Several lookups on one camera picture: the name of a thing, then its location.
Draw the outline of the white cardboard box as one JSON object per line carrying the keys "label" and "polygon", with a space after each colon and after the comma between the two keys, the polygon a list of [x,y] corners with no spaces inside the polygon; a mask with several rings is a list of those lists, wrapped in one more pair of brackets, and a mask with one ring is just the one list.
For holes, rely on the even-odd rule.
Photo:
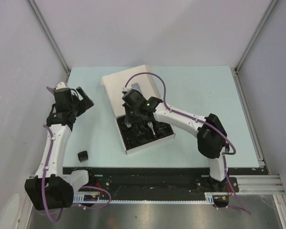
{"label": "white cardboard box", "polygon": [[161,99],[153,76],[142,74],[128,82],[133,75],[142,72],[152,72],[152,68],[148,65],[141,65],[101,78],[101,84],[106,90],[123,149],[127,155],[175,138],[175,132],[171,125],[155,120],[141,121],[132,125],[125,124],[125,108],[122,96],[128,89],[139,91],[145,99],[152,96]]}

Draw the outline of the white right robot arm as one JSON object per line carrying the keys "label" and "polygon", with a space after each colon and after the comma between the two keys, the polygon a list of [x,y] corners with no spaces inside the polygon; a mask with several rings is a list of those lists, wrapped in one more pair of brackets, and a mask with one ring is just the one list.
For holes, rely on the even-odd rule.
{"label": "white right robot arm", "polygon": [[198,152],[208,160],[211,188],[222,191],[227,187],[223,152],[227,133],[214,114],[204,117],[178,110],[166,105],[157,97],[148,100],[135,89],[123,88],[122,100],[125,123],[133,125],[139,121],[166,123],[182,129],[197,139]]}

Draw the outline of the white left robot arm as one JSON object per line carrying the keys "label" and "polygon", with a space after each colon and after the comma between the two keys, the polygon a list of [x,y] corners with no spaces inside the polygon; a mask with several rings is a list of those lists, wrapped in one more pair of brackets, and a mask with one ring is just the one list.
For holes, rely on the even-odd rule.
{"label": "white left robot arm", "polygon": [[89,191],[96,185],[96,179],[85,169],[63,177],[63,161],[73,126],[77,117],[94,103],[81,87],[72,89],[64,82],[58,83],[51,92],[55,102],[46,119],[43,156],[34,177],[24,185],[36,210],[69,208],[75,192],[80,188]]}

